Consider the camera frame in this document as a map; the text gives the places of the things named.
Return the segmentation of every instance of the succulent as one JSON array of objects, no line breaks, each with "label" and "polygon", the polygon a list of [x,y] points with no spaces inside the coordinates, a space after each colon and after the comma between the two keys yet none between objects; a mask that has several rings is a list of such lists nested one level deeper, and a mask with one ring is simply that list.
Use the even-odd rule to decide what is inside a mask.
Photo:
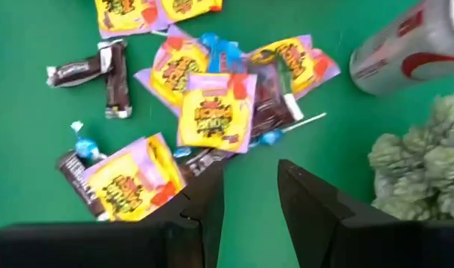
[{"label": "succulent", "polygon": [[377,171],[374,177],[374,191],[377,198],[390,197],[394,192],[394,184],[397,181],[395,177],[385,176]]},{"label": "succulent", "polygon": [[426,126],[380,136],[368,158],[374,207],[401,220],[454,219],[454,95],[435,99]]},{"label": "succulent", "polygon": [[454,191],[440,194],[437,203],[441,213],[450,214],[454,218]]},{"label": "succulent", "polygon": [[440,191],[454,190],[454,148],[437,146],[424,156],[426,175]]},{"label": "succulent", "polygon": [[371,166],[386,176],[400,176],[421,164],[407,151],[401,139],[392,134],[383,134],[368,155]]},{"label": "succulent", "polygon": [[423,127],[411,127],[403,137],[404,147],[411,153],[424,155],[434,148],[434,136]]},{"label": "succulent", "polygon": [[426,180],[425,170],[415,170],[397,179],[392,193],[405,201],[414,202],[433,196],[434,190]]}]

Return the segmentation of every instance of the chocolate bar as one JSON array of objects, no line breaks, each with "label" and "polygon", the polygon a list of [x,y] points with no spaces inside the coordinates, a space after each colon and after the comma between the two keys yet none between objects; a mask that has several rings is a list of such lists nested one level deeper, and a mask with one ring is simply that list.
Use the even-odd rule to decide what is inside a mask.
[{"label": "chocolate bar", "polygon": [[112,52],[112,70],[105,75],[106,118],[128,118],[132,113],[127,84],[126,46],[122,39],[98,43],[101,51],[110,48]]},{"label": "chocolate bar", "polygon": [[250,74],[257,74],[254,117],[251,140],[276,128],[295,122],[285,100],[273,65],[249,66]]},{"label": "chocolate bar", "polygon": [[70,183],[72,188],[88,206],[88,209],[97,220],[109,219],[109,216],[95,191],[93,191],[88,183],[83,180],[81,173],[86,167],[77,157],[74,150],[70,150],[60,157],[60,160],[57,163],[57,169],[63,173],[68,183]]},{"label": "chocolate bar", "polygon": [[217,161],[224,162],[234,156],[236,156],[235,153],[209,148],[202,150],[193,158],[178,166],[181,170],[182,177],[186,183],[189,184],[193,178],[198,177],[202,172],[210,167],[212,163]]},{"label": "chocolate bar", "polygon": [[111,62],[111,50],[105,49],[84,60],[49,66],[47,84],[54,88],[80,85],[110,71]]}]

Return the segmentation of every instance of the green felt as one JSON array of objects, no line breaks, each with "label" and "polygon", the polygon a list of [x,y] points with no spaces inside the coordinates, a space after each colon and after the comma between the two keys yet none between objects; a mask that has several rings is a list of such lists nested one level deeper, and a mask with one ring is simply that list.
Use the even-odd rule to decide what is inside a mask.
[{"label": "green felt", "polygon": [[[417,0],[225,0],[222,13],[180,22],[251,51],[275,40],[312,34],[343,73],[300,100],[306,116],[326,118],[258,147],[226,168],[226,213],[219,267],[297,267],[281,213],[276,169],[290,159],[359,200],[373,198],[367,154],[382,133],[403,134],[424,122],[437,94],[454,92],[454,77],[376,98],[348,75],[352,50]],[[131,119],[104,118],[104,82],[50,89],[45,67],[96,52],[100,36],[92,0],[0,1],[0,226],[20,222],[93,220],[55,161],[74,146],[69,125],[113,153],[142,135],[162,132],[175,147],[176,118],[131,74],[148,68],[163,38],[127,37]]]}]

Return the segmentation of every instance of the silver soda can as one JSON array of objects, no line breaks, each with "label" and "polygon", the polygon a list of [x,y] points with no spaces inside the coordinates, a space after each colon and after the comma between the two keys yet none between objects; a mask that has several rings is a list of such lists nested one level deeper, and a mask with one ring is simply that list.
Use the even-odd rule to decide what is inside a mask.
[{"label": "silver soda can", "polygon": [[454,74],[454,0],[423,0],[354,51],[350,73],[382,95]]}]

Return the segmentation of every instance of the lollipop stick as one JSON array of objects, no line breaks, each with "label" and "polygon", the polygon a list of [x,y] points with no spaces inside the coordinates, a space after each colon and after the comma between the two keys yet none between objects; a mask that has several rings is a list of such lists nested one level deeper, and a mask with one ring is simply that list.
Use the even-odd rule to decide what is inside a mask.
[{"label": "lollipop stick", "polygon": [[151,33],[159,36],[167,36],[167,33],[162,31],[151,31]]},{"label": "lollipop stick", "polygon": [[302,121],[302,122],[299,122],[299,123],[297,123],[297,124],[294,124],[294,125],[292,125],[292,126],[286,127],[286,128],[284,128],[284,129],[282,129],[281,132],[287,133],[287,132],[289,132],[290,130],[294,130],[294,129],[297,128],[297,127],[301,127],[301,126],[303,126],[304,124],[308,124],[308,123],[310,123],[310,122],[312,122],[312,121],[315,121],[315,120],[317,120],[317,119],[320,119],[320,118],[322,118],[322,117],[324,117],[324,116],[326,116],[326,112],[323,112],[321,115],[317,115],[317,116],[314,116],[314,117],[312,117],[312,118],[306,119],[306,120],[304,120],[304,121]]}]

